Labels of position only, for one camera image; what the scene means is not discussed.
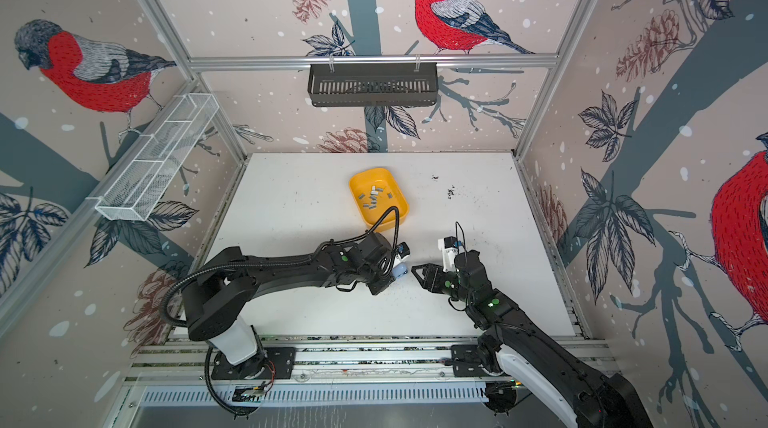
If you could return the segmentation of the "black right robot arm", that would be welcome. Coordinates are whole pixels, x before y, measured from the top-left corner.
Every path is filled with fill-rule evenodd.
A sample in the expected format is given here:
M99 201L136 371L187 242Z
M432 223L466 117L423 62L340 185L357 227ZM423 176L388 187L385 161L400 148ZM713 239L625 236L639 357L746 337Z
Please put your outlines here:
M521 382L567 427L650 427L634 386L582 362L542 331L520 306L489 280L480 253L454 259L455 269L435 264L412 269L421 287L462 302L482 331L480 365Z

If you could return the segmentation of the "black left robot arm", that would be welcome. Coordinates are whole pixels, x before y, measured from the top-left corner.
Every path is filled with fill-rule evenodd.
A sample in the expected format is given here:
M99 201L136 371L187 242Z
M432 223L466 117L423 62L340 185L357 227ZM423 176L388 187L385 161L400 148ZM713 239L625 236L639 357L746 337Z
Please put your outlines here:
M190 340L212 344L239 365L259 351L254 331L241 317L252 299L298 288L349 292L359 284L376 296L395 281L394 268L409 255L407 243L389 242L376 232L330 240L298 256L264 258L226 248L179 283L181 326Z

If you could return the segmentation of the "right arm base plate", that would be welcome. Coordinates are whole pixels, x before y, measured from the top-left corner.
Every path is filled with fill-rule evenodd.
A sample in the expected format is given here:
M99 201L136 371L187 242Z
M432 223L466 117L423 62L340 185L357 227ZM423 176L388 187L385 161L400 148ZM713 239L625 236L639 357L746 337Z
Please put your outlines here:
M500 377L504 375L503 371L489 368L483 364L476 345L452 345L449 361L453 376L456 378Z

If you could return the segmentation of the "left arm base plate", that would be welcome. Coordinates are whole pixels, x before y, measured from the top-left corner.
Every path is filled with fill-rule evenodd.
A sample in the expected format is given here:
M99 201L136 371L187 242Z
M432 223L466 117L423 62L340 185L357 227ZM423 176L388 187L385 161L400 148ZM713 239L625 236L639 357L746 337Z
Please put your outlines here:
M238 365L229 363L224 355L217 354L212 362L213 380L287 380L291 378L296 349L294 347L267 347L254 357Z

